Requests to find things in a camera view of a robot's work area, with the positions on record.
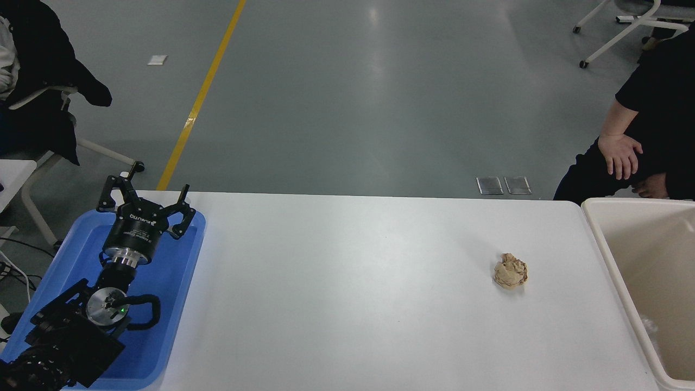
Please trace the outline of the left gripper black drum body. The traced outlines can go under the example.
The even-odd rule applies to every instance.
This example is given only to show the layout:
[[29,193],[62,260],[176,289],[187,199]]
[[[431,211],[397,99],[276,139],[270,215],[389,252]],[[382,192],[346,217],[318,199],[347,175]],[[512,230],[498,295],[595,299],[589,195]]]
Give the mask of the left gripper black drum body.
[[103,252],[114,257],[116,251],[129,249],[152,258],[159,241],[169,227],[167,218],[171,207],[163,207],[148,200],[124,201],[116,211],[115,223],[107,235]]

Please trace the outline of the person's hand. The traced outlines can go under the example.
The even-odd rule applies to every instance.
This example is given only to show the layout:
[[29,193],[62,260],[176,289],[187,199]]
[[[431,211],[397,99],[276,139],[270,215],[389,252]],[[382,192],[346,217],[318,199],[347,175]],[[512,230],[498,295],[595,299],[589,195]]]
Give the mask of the person's hand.
[[650,175],[644,180],[632,185],[632,192],[641,198],[669,199],[667,190],[667,173]]
[[641,143],[625,134],[601,133],[598,148],[605,159],[606,171],[616,180],[628,180],[638,170],[638,155],[643,153]]

